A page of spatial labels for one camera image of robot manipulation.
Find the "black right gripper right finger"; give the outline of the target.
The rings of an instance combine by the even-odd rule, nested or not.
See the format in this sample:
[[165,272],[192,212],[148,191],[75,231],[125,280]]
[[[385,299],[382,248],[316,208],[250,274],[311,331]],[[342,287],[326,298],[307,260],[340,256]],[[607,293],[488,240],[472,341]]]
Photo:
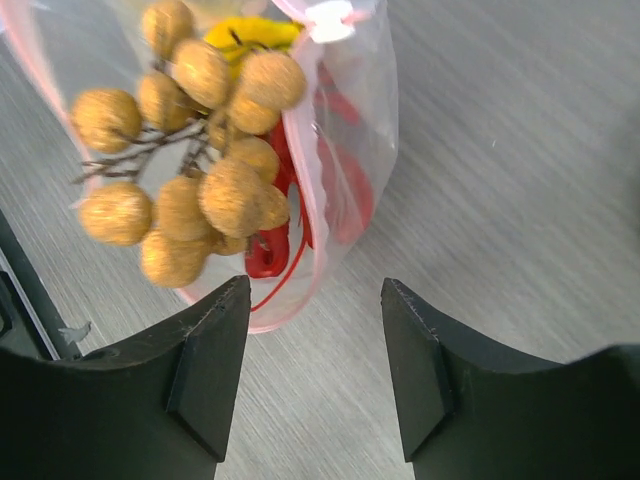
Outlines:
[[381,309],[416,478],[638,477],[637,345],[556,363],[480,333],[392,278]]

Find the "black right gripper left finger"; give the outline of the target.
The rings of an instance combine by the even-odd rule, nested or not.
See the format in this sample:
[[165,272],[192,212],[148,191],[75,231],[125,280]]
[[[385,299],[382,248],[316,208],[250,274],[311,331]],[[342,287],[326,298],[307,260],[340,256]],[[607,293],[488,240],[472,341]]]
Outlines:
[[78,360],[1,353],[5,479],[210,479],[225,459],[248,333],[236,276]]

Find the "red chili pepper toy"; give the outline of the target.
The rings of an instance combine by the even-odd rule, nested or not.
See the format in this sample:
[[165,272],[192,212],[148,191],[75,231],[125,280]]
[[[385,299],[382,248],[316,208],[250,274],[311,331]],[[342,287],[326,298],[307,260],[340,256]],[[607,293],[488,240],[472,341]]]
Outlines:
[[359,160],[329,139],[319,124],[286,115],[267,141],[280,159],[274,186],[284,195],[296,189],[299,212],[284,225],[263,231],[265,244],[253,243],[245,255],[249,277],[278,280],[251,307],[253,313],[283,303],[284,291],[302,284],[304,262],[310,286],[298,303],[306,303],[337,262],[330,244],[353,244],[374,213],[372,185]]

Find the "clear pink zip top bag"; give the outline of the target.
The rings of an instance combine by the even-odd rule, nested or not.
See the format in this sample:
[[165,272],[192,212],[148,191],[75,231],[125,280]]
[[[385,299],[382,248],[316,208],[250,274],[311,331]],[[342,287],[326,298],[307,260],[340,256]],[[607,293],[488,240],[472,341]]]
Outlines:
[[[80,91],[132,88],[149,53],[140,1],[5,1],[1,28],[27,78],[62,125]],[[199,27],[232,16],[290,18],[304,29],[293,57],[309,94],[284,117],[277,146],[291,159],[298,194],[287,235],[271,252],[217,260],[181,290],[187,303],[217,278],[251,279],[253,334],[294,317],[368,227],[396,164],[398,81],[383,1],[194,1]]]

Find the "brown longan bunch toy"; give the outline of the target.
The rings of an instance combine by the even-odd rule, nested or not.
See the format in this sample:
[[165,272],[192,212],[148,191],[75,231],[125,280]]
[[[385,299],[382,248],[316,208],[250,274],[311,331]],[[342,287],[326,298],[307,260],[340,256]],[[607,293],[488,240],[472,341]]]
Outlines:
[[206,32],[185,2],[148,4],[141,33],[153,59],[136,92],[90,88],[69,112],[96,153],[84,179],[103,180],[80,205],[82,227],[138,246],[142,272],[163,288],[192,284],[210,256],[246,253],[290,218],[267,136],[305,93],[293,44],[229,62]]

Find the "yellow banana bunch toy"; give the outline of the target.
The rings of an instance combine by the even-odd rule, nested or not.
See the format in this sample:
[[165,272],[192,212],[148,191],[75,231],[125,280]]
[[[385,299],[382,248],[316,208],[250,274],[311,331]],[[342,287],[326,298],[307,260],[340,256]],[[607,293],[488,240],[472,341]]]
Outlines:
[[303,26],[292,21],[276,21],[260,16],[227,17],[204,35],[204,40],[234,62],[252,49],[288,50]]

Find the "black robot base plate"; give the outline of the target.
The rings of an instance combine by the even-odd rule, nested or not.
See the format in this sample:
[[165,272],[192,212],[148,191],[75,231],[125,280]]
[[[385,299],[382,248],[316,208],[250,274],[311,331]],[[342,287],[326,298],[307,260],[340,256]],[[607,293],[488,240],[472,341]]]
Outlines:
[[1,218],[1,347],[40,360],[82,357],[8,220]]

